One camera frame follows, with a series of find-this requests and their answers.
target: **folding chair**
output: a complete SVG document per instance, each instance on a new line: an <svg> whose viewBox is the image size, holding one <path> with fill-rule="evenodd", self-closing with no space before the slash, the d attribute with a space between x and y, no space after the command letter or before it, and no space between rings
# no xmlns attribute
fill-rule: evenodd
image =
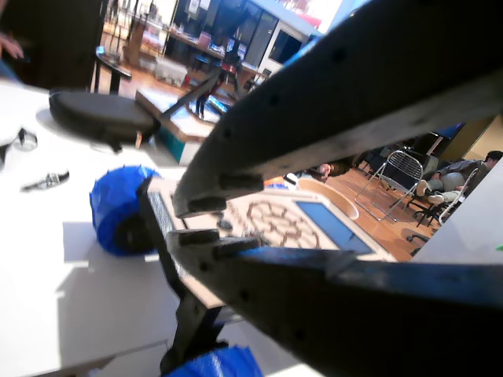
<svg viewBox="0 0 503 377"><path fill-rule="evenodd" d="M378 179L386 182L393 189L403 192L403 196L394 202L388 210L381 208L377 203L372 201L372 204L384 213L382 218L378 218L364 203L358 200L358 197L367 189L370 182L372 182L375 177L378 177ZM390 213L408 195L413 193L422 177L423 166L419 161L403 151L392 152L388 156L386 162L381 165L376 173L370 178L365 187L362 188L362 190L360 190L360 192L356 195L354 201L377 221L384 220L387 216L389 216L393 221L397 221L396 218L390 216Z"/></svg>

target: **blue wheel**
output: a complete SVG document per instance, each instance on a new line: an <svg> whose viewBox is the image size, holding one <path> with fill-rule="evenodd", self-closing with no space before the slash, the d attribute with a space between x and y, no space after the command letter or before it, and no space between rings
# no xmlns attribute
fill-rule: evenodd
<svg viewBox="0 0 503 377"><path fill-rule="evenodd" d="M93 227L98 243L116 256L148 254L153 245L139 214L136 191L150 177L147 167L122 167L100 178L90 193Z"/></svg>

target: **metal clip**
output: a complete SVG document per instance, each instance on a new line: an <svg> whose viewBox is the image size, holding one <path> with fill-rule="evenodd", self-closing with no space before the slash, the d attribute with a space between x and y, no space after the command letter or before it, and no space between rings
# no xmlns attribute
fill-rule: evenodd
<svg viewBox="0 0 503 377"><path fill-rule="evenodd" d="M50 189L51 187L58 186L58 185L65 183L69 178L70 178L69 171L67 171L66 173L63 173L63 174L49 173L49 174L47 174L47 176L44 180L38 181L38 182L33 183L31 185L26 185L26 186L21 187L21 191L22 192L29 192L34 189L38 189L38 190Z"/></svg>

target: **black metal beam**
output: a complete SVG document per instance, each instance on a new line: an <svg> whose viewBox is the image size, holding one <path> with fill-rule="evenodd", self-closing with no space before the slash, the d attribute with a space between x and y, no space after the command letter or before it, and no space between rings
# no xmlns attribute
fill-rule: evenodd
<svg viewBox="0 0 503 377"><path fill-rule="evenodd" d="M327 376L485 375L499 366L503 267L362 262L170 232L180 263L260 331Z"/></svg>

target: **sneaker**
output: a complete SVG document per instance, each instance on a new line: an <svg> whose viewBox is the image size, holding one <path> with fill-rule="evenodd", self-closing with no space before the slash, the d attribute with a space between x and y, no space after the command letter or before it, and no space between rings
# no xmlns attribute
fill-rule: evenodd
<svg viewBox="0 0 503 377"><path fill-rule="evenodd" d="M427 189L428 189L428 183L424 179L421 179L416 187L417 196L424 196Z"/></svg>
<svg viewBox="0 0 503 377"><path fill-rule="evenodd" d="M428 197L428 202L438 206L438 205L442 204L443 202L445 202L445 199L443 199L443 196L441 196L441 195L432 195L432 196Z"/></svg>

